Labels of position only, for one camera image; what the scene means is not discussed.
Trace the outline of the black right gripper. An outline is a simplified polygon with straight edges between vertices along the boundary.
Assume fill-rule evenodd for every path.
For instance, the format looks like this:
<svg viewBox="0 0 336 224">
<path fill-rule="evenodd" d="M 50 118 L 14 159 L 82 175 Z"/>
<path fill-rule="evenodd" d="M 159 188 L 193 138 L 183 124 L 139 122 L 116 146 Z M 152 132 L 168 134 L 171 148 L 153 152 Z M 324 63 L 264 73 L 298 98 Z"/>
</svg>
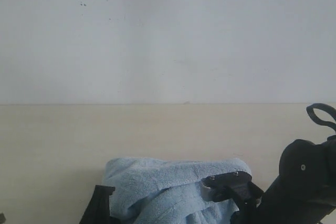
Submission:
<svg viewBox="0 0 336 224">
<path fill-rule="evenodd" d="M 230 223 L 251 223 L 264 191 L 252 182 L 244 171 L 212 175 L 202 179 L 204 201 L 232 200 L 237 210 L 230 216 Z"/>
</svg>

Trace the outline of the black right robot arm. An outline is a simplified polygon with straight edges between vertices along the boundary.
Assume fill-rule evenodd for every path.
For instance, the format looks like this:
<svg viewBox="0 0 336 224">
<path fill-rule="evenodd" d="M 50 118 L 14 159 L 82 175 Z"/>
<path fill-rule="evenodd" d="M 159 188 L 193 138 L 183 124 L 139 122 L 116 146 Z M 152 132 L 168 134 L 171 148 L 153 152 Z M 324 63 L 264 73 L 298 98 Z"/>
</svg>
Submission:
<svg viewBox="0 0 336 224">
<path fill-rule="evenodd" d="M 233 200 L 231 223 L 320 223 L 335 210 L 335 136 L 322 144 L 295 140 L 283 151 L 279 175 L 266 191 L 242 170 L 201 180 L 205 201 Z"/>
</svg>

